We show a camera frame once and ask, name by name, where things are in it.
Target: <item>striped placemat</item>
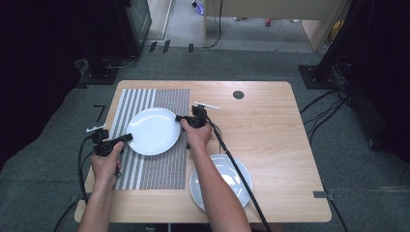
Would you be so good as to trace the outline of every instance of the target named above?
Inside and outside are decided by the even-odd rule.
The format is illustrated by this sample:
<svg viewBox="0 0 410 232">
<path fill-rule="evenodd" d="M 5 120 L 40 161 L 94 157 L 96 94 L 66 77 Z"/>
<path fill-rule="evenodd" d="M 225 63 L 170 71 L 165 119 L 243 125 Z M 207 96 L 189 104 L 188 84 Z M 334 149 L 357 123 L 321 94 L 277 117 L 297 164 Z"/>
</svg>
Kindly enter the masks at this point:
<svg viewBox="0 0 410 232">
<path fill-rule="evenodd" d="M 129 121 L 138 112 L 166 108 L 176 115 L 188 115 L 189 89 L 124 89 L 118 103 L 110 138 L 126 133 Z M 184 189 L 187 167 L 187 141 L 181 133 L 168 151 L 156 156 L 142 156 L 128 144 L 120 156 L 122 176 L 115 189 Z"/>
</svg>

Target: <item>black cable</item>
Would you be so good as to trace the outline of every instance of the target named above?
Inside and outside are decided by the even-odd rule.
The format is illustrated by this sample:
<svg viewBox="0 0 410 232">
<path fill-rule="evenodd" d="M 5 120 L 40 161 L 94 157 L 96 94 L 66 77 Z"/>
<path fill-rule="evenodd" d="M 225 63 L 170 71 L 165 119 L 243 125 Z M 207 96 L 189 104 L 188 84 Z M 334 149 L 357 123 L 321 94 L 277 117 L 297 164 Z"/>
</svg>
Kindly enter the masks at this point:
<svg viewBox="0 0 410 232">
<path fill-rule="evenodd" d="M 74 207 L 74 205 L 75 205 L 76 203 L 77 203 L 76 201 L 73 202 L 73 203 L 69 206 L 69 208 L 67 208 L 67 210 L 64 212 L 64 214 L 63 214 L 62 216 L 60 216 L 60 219 L 58 219 L 57 224 L 55 225 L 53 232 L 56 232 L 56 231 L 57 231 L 58 226 L 60 226 L 60 223 L 61 223 L 61 221 L 63 220 L 63 218 L 66 216 L 66 214 L 69 212 L 69 210 Z"/>
<path fill-rule="evenodd" d="M 145 50 L 145 49 L 150 48 L 150 47 L 151 47 L 150 45 L 146 45 L 146 46 L 143 46 L 142 49 Z M 169 46 L 169 48 L 184 48 L 184 49 L 186 49 L 185 46 Z M 196 47 L 195 49 L 206 50 L 206 49 L 209 49 L 209 48 L 211 48 L 211 47 Z"/>
<path fill-rule="evenodd" d="M 341 80 L 347 81 L 345 78 L 349 72 L 351 63 L 353 62 L 352 59 L 355 57 L 355 54 L 350 55 L 342 55 L 335 58 L 335 70 L 341 76 Z"/>
<path fill-rule="evenodd" d="M 326 192 L 328 192 L 328 190 L 325 188 L 325 185 L 323 184 L 323 182 L 322 182 L 322 187 L 323 187 L 323 189 L 324 189 Z M 331 199 L 328 199 L 328 200 L 331 202 L 331 204 L 332 204 L 334 210 L 336 211 L 336 214 L 337 214 L 337 216 L 338 216 L 338 219 L 340 220 L 340 223 L 341 223 L 341 225 L 343 226 L 344 232 L 348 232 L 346 223 L 344 222 L 343 217 L 341 217 L 341 214 L 340 214 L 340 212 L 338 211 L 334 200 L 331 200 Z"/>
<path fill-rule="evenodd" d="M 337 214 L 337 216 L 338 216 L 338 219 L 340 220 L 341 225 L 343 226 L 344 232 L 348 232 L 346 223 L 344 222 L 343 217 L 341 217 L 341 214 L 340 214 L 340 212 L 338 211 L 335 202 L 334 202 L 333 200 L 329 200 L 329 201 L 331 202 L 333 208 L 334 208 L 335 211 L 336 211 L 336 214 Z"/>
<path fill-rule="evenodd" d="M 90 153 L 82 160 L 82 164 L 81 164 L 81 166 L 80 166 L 81 171 L 82 171 L 82 167 L 84 166 L 84 162 L 85 162 L 91 155 L 93 155 L 94 152 L 95 152 L 95 150 L 92 151 L 92 152 L 90 152 Z"/>
<path fill-rule="evenodd" d="M 77 171 L 78 171 L 78 181 L 79 181 L 79 187 L 81 189 L 81 194 L 82 194 L 82 198 L 85 202 L 85 204 L 88 203 L 88 197 L 87 197 L 87 192 L 85 191 L 85 186 L 84 186 L 84 177 L 82 175 L 82 164 L 81 164 L 81 156 L 82 156 L 82 150 L 84 148 L 84 144 L 85 142 L 91 138 L 90 136 L 87 136 L 86 138 L 84 138 L 84 140 L 81 143 L 81 146 L 79 148 L 79 152 L 78 152 L 78 167 L 77 167 Z"/>
<path fill-rule="evenodd" d="M 312 105 L 314 105 L 316 102 L 319 102 L 320 100 L 322 100 L 323 98 L 325 98 L 326 96 L 332 94 L 332 93 L 336 93 L 338 90 L 330 90 L 328 92 L 326 92 L 325 94 L 317 97 L 316 99 L 314 99 L 311 103 L 309 103 L 307 106 L 305 106 L 305 108 L 303 108 L 301 111 L 299 111 L 299 113 L 303 113 L 305 112 L 309 107 L 311 107 Z"/>
<path fill-rule="evenodd" d="M 335 71 L 337 73 L 337 75 L 335 75 L 335 78 L 338 81 L 343 81 L 341 85 L 344 85 L 346 82 L 348 82 L 348 80 L 346 79 L 346 76 L 347 76 L 347 73 L 350 67 L 346 67 L 346 65 L 350 65 L 350 64 L 342 63 L 340 61 L 335 61 Z"/>
<path fill-rule="evenodd" d="M 316 122 L 313 124 L 313 128 L 314 128 L 314 126 L 316 125 L 317 121 L 318 121 L 319 119 L 321 119 L 323 116 L 325 116 L 326 114 L 328 114 L 329 111 L 331 111 L 332 109 L 334 109 L 334 104 L 337 104 L 337 103 L 339 103 L 339 102 L 341 102 L 341 100 L 338 100 L 338 101 L 333 102 L 333 103 L 331 104 L 331 106 L 330 106 L 326 111 L 323 111 L 323 112 L 319 113 L 315 118 L 312 118 L 312 119 L 309 119 L 309 120 L 305 121 L 304 124 L 307 124 L 307 123 L 310 123 L 310 122 L 316 120 Z"/>
<path fill-rule="evenodd" d="M 134 56 L 134 57 L 131 57 L 131 58 L 133 58 L 133 60 L 125 66 L 111 66 L 111 65 L 108 65 L 108 66 L 105 66 L 105 68 L 106 69 L 124 69 L 124 68 L 128 68 L 133 63 L 135 63 L 135 61 L 138 59 L 138 56 Z"/>
<path fill-rule="evenodd" d="M 220 0 L 220 18 L 222 16 L 222 3 L 223 3 L 223 0 Z M 219 26 L 219 34 L 218 34 L 217 39 L 215 40 L 214 44 L 212 44 L 210 46 L 204 46 L 203 48 L 212 48 L 212 47 L 216 46 L 220 42 L 221 38 L 222 38 L 222 30 Z"/>
<path fill-rule="evenodd" d="M 266 221 L 265 216 L 263 215 L 262 210 L 260 209 L 259 204 L 257 203 L 256 198 L 254 197 L 254 195 L 253 195 L 253 193 L 252 193 L 252 190 L 250 189 L 250 187 L 249 187 L 249 185 L 248 185 L 248 183 L 247 183 L 247 180 L 245 180 L 244 175 L 242 174 L 241 170 L 240 170 L 239 167 L 238 167 L 238 164 L 236 164 L 236 161 L 233 159 L 231 153 L 228 151 L 226 145 L 223 143 L 223 140 L 222 140 L 222 138 L 220 137 L 220 134 L 218 133 L 218 130 L 214 127 L 214 123 L 212 123 L 211 119 L 209 118 L 209 116 L 207 115 L 207 113 L 206 113 L 205 110 L 203 110 L 202 108 L 199 108 L 199 109 L 200 109 L 200 110 L 202 111 L 202 113 L 206 116 L 206 118 L 207 118 L 209 124 L 211 125 L 211 127 L 212 127 L 213 130 L 214 130 L 215 136 L 217 137 L 218 141 L 220 142 L 220 146 L 221 146 L 222 149 L 225 151 L 225 153 L 228 155 L 228 157 L 229 157 L 229 159 L 231 160 L 233 166 L 235 167 L 235 169 L 236 169 L 236 171 L 237 171 L 239 177 L 241 178 L 241 181 L 244 183 L 245 188 L 247 189 L 247 192 L 248 192 L 250 198 L 252 199 L 253 205 L 255 206 L 256 211 L 257 211 L 257 213 L 259 214 L 259 216 L 260 216 L 260 218 L 261 218 L 263 224 L 265 225 L 267 231 L 268 231 L 268 232 L 272 232 L 271 227 L 270 227 L 269 224 L 268 224 L 268 221 Z"/>
<path fill-rule="evenodd" d="M 340 108 L 341 106 L 345 103 L 346 101 L 342 101 L 341 104 L 339 104 L 337 106 L 337 108 L 327 117 L 325 118 L 322 122 L 320 122 L 311 132 L 310 134 L 310 138 L 308 139 L 308 143 L 311 145 L 311 141 L 313 140 L 313 135 L 316 132 L 316 130 L 322 125 L 324 124 L 326 121 L 328 121 Z"/>
<path fill-rule="evenodd" d="M 220 134 L 220 138 L 222 138 L 222 131 L 220 130 L 220 128 L 218 127 L 218 125 L 214 124 L 214 127 L 217 128 L 217 132 Z"/>
</svg>

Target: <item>small white object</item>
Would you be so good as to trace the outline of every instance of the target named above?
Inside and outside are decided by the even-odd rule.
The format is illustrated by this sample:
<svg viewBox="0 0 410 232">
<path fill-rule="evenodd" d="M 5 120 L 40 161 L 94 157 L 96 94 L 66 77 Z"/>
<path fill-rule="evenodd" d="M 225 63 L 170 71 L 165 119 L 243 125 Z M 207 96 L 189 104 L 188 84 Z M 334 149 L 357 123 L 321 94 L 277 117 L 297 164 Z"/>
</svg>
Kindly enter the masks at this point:
<svg viewBox="0 0 410 232">
<path fill-rule="evenodd" d="M 126 133 L 132 134 L 130 147 L 140 155 L 154 156 L 170 149 L 181 132 L 176 115 L 165 108 L 149 108 L 132 117 Z"/>
<path fill-rule="evenodd" d="M 203 105 L 203 106 L 206 106 L 206 107 L 209 107 L 209 108 L 214 108 L 214 109 L 220 109 L 220 107 L 219 106 L 213 106 L 213 105 L 210 105 L 210 104 L 206 104 L 206 103 L 200 103 L 200 102 L 197 102 L 197 101 L 195 101 L 193 104 L 196 104 L 196 105 Z"/>
<path fill-rule="evenodd" d="M 86 132 L 96 131 L 96 130 L 98 130 L 98 129 L 104 128 L 105 126 L 106 126 L 106 124 L 104 124 L 104 125 L 102 125 L 102 126 L 100 126 L 100 127 L 93 127 L 93 128 L 91 128 L 91 129 L 87 129 Z"/>
<path fill-rule="evenodd" d="M 235 192 L 235 195 L 241 202 L 242 207 L 245 207 L 250 200 L 250 196 L 248 194 L 247 188 L 242 182 L 241 177 L 236 172 L 235 167 L 233 166 L 229 157 L 224 154 L 211 155 L 211 160 L 214 163 L 220 175 L 222 176 L 223 180 Z M 250 178 L 250 174 L 247 168 L 239 160 L 234 160 L 236 161 L 236 164 L 238 165 L 239 169 L 244 175 L 245 180 L 248 183 L 248 186 L 250 187 L 250 189 L 252 189 L 252 179 Z M 193 169 L 192 174 L 190 175 L 190 194 L 192 195 L 192 198 L 195 201 L 196 205 L 198 205 L 199 208 L 205 211 L 196 169 Z"/>
</svg>

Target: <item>person's right hand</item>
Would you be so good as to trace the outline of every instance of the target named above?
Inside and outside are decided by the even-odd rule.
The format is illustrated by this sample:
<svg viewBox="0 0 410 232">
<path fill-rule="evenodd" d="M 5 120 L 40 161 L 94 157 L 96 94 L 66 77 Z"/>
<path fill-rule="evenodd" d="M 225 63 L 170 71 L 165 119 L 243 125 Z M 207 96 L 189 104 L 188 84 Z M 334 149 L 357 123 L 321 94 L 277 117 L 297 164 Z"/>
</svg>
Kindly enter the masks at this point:
<svg viewBox="0 0 410 232">
<path fill-rule="evenodd" d="M 121 169 L 118 157 L 123 147 L 124 142 L 118 142 L 107 157 L 100 157 L 95 154 L 91 157 L 96 183 L 108 186 L 109 188 L 115 185 L 117 177 L 114 173 L 116 168 Z"/>
<path fill-rule="evenodd" d="M 212 127 L 208 123 L 204 127 L 196 129 L 191 127 L 187 120 L 181 120 L 181 125 L 187 133 L 187 140 L 192 149 L 205 149 L 212 135 Z"/>
</svg>

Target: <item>black circular sticker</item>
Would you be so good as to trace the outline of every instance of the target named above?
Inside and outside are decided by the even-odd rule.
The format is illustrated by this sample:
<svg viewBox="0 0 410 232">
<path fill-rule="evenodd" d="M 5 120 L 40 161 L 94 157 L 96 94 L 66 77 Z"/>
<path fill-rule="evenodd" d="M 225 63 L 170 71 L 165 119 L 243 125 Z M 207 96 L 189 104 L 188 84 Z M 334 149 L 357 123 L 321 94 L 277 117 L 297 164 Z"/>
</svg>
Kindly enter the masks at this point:
<svg viewBox="0 0 410 232">
<path fill-rule="evenodd" d="M 244 96 L 245 96 L 245 95 L 244 95 L 244 92 L 242 92 L 242 91 L 235 91 L 235 92 L 233 92 L 233 97 L 234 97 L 235 99 L 237 99 L 237 100 L 242 99 Z"/>
</svg>

